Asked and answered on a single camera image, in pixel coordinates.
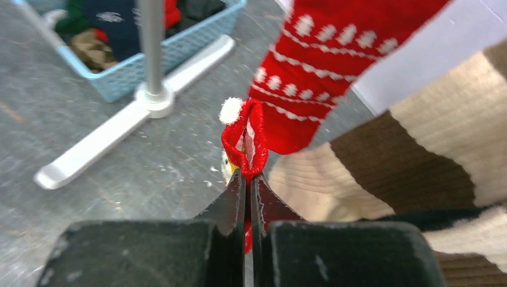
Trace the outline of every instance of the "black metal part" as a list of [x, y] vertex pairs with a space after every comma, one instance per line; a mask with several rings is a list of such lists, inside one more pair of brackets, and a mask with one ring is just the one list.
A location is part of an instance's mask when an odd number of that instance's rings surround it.
[[243, 286], [245, 282], [245, 207], [247, 185], [239, 170], [234, 172], [227, 189], [218, 196], [195, 219], [209, 219], [216, 222], [219, 232], [224, 236], [220, 245], [212, 252], [220, 262], [216, 262], [224, 273], [220, 286]]
[[304, 221], [304, 219], [271, 190], [264, 175], [259, 175], [252, 180], [250, 192], [253, 280], [255, 286], [264, 286], [264, 282], [269, 280], [265, 277], [273, 277], [271, 274], [272, 270], [270, 268], [264, 268], [263, 260], [266, 254], [271, 253], [270, 246], [264, 246], [270, 224], [273, 221]]
[[60, 236], [37, 286], [220, 286], [222, 241], [205, 220], [81, 222]]
[[446, 286], [420, 231], [401, 222], [274, 222], [258, 286]]
[[192, 220], [70, 226], [37, 287], [244, 286], [248, 215], [255, 286], [446, 286], [413, 225], [305, 222], [264, 175], [249, 187], [235, 172]]

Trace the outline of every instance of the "brown and cream striped fabric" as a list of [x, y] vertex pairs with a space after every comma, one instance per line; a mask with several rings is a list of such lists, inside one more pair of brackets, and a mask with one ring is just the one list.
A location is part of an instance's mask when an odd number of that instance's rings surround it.
[[[507, 41], [312, 151], [280, 158], [271, 188], [311, 221], [355, 221], [507, 200]], [[507, 286], [507, 214], [424, 233], [450, 286]]]

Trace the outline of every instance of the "gray concrete floor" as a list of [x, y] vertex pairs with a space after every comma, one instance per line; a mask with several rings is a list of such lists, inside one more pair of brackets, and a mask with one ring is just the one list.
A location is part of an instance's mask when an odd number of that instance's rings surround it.
[[[0, 0], [0, 7], [0, 286], [33, 286], [54, 241], [75, 221], [191, 218], [223, 190], [222, 175], [213, 168], [219, 169], [221, 158], [217, 115], [226, 98], [245, 95], [277, 37], [283, 13], [273, 0], [248, 3], [234, 33], [233, 55], [192, 86], [169, 118], [145, 124], [54, 191], [35, 185], [33, 174], [132, 97], [105, 103], [11, 0]], [[350, 94], [313, 145], [370, 117]], [[248, 261], [247, 285], [251, 266]]]

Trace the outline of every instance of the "brown stripe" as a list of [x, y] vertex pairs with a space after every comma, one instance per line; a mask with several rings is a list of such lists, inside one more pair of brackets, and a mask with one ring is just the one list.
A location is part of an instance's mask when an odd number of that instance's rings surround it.
[[478, 254], [444, 254], [436, 257], [449, 287], [507, 286], [507, 274]]
[[356, 182], [396, 213], [474, 206], [462, 166], [427, 151], [389, 111], [331, 142]]
[[484, 50], [491, 65], [507, 79], [507, 40]]

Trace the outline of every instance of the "white snowflake pattern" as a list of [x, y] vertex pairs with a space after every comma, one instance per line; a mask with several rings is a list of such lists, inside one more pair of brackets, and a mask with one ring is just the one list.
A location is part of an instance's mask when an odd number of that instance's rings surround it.
[[342, 46], [345, 46], [354, 40], [354, 36], [356, 35], [356, 32], [358, 29], [354, 24], [350, 24], [347, 27], [343, 28], [343, 31], [340, 33], [338, 38], [336, 40], [338, 43], [340, 43]]
[[327, 26], [324, 26], [322, 28], [322, 30], [320, 30], [319, 34], [317, 35], [317, 39], [320, 42], [326, 42], [326, 41], [332, 39], [332, 37], [334, 36], [335, 33], [336, 33], [335, 26], [327, 25]]
[[257, 69], [257, 73], [255, 74], [255, 81], [258, 83], [264, 82], [266, 79], [266, 69], [260, 67]]
[[272, 90], [278, 90], [280, 88], [280, 84], [281, 83], [282, 82], [280, 80], [280, 77], [278, 77], [278, 76], [271, 76], [267, 85]]
[[288, 84], [285, 86], [285, 88], [283, 89], [283, 92], [289, 96], [289, 97], [294, 97], [296, 95], [298, 91], [298, 88], [296, 87], [295, 84]]
[[373, 46], [373, 42], [377, 38], [375, 32], [368, 30], [363, 32], [357, 42], [361, 48], [371, 48]]
[[325, 100], [329, 99], [329, 93], [322, 93], [319, 95], [319, 97], [317, 98], [317, 100], [319, 102], [323, 102]]
[[380, 54], [389, 54], [398, 46], [398, 41], [394, 38], [384, 40], [382, 45], [377, 49]]
[[310, 36], [311, 30], [313, 29], [313, 19], [310, 15], [303, 15], [299, 18], [298, 23], [294, 27], [296, 29], [296, 33], [303, 36]]
[[311, 90], [304, 90], [300, 93], [300, 98], [303, 100], [307, 100], [313, 96], [313, 92]]

